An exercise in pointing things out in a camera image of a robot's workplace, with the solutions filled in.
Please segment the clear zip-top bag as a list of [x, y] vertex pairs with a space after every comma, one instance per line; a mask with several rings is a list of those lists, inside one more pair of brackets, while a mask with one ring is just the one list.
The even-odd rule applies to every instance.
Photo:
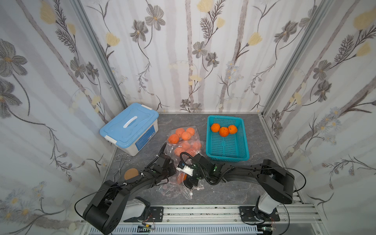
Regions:
[[182, 152], [191, 156], [202, 153], [203, 142], [200, 140], [196, 126], [179, 127], [167, 134], [164, 153], [178, 159]]
[[178, 172], [176, 175], [172, 176], [167, 184], [160, 184], [158, 186], [158, 192], [166, 198], [176, 198], [176, 197], [184, 197], [187, 200], [191, 200], [193, 198], [193, 193], [198, 191], [203, 191], [205, 187], [199, 181], [198, 187], [194, 187], [193, 189], [188, 189], [184, 186], [184, 184], [178, 184], [177, 178], [179, 174], [182, 172]]

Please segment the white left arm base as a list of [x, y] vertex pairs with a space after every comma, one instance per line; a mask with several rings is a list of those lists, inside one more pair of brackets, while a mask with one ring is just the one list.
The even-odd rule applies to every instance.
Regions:
[[164, 207], [152, 206], [141, 197], [128, 201], [121, 222], [162, 222]]

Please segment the clear zip-top bag front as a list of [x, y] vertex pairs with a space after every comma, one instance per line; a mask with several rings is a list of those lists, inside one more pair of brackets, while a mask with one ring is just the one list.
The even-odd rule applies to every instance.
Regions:
[[193, 198], [193, 193], [198, 191], [203, 191], [205, 187], [199, 181], [198, 187], [194, 187], [193, 189], [188, 189], [184, 186], [184, 184], [178, 184], [177, 178], [179, 174], [182, 172], [178, 172], [176, 175], [172, 176], [167, 184], [160, 184], [158, 186], [158, 192], [166, 198], [176, 198], [176, 197], [184, 197], [187, 200], [191, 200]]

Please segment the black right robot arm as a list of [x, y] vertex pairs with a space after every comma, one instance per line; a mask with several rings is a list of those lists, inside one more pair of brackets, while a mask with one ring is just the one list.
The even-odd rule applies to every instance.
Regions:
[[281, 167], [274, 161], [266, 159], [261, 164], [237, 166], [232, 164], [213, 164], [201, 154], [194, 157], [187, 152], [180, 154], [177, 170], [186, 174], [183, 184], [192, 189], [200, 180], [215, 186], [222, 182], [240, 181], [259, 184], [275, 201], [292, 204], [294, 175], [291, 168]]

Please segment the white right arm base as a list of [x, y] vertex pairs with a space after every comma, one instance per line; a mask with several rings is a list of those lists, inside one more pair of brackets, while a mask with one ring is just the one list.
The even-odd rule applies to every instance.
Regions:
[[270, 195], [264, 193], [258, 197], [255, 206], [239, 207], [240, 218], [244, 223], [255, 225], [266, 222], [279, 222], [281, 220], [277, 211], [279, 204]]

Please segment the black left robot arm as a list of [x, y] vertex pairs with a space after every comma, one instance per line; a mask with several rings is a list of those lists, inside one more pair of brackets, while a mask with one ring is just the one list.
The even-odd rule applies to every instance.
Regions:
[[105, 181], [98, 191], [78, 200], [93, 196], [84, 212], [79, 213], [76, 204], [75, 212], [104, 235], [112, 233], [120, 223], [129, 199], [176, 174], [174, 161], [164, 153], [166, 145], [163, 144], [157, 157], [138, 176], [122, 182]]

